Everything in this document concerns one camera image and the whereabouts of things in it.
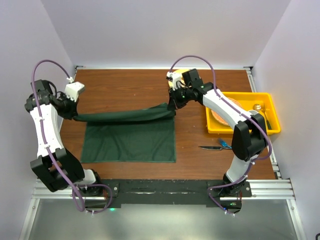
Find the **dark green cloth napkin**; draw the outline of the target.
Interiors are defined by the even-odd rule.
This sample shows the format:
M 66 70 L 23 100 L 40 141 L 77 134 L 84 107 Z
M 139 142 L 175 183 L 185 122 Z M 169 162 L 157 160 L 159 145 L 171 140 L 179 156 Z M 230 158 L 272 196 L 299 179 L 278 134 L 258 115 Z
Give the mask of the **dark green cloth napkin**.
M 79 114 L 86 124 L 82 163 L 175 163 L 174 110 L 167 103 L 131 111 Z

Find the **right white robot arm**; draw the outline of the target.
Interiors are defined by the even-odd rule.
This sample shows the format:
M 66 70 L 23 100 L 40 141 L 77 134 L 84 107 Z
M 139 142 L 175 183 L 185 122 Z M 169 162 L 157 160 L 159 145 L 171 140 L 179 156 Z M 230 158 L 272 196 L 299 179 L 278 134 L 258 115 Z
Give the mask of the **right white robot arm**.
M 204 83 L 196 69 L 182 73 L 169 71 L 166 79 L 171 83 L 168 90 L 169 110 L 181 109 L 188 102 L 195 101 L 216 112 L 233 130 L 231 149 L 234 157 L 220 187 L 227 196 L 235 196 L 259 154 L 267 147 L 263 116 L 236 105 L 217 88 L 215 81 Z

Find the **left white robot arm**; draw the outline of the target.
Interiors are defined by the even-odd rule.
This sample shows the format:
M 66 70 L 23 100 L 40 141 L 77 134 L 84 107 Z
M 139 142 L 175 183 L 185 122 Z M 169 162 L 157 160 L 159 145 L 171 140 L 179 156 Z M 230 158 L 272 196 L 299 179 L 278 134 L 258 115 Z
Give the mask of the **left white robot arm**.
M 63 176 L 67 176 L 82 193 L 101 195 L 104 184 L 98 173 L 83 169 L 80 161 L 64 147 L 58 129 L 58 117 L 73 120 L 78 115 L 84 84 L 70 78 L 65 90 L 57 92 L 51 81 L 40 79 L 31 82 L 31 87 L 35 93 L 26 100 L 24 108 L 34 121 L 38 141 L 37 158 L 30 163 L 32 171 L 51 192 L 66 189 L 69 184 Z

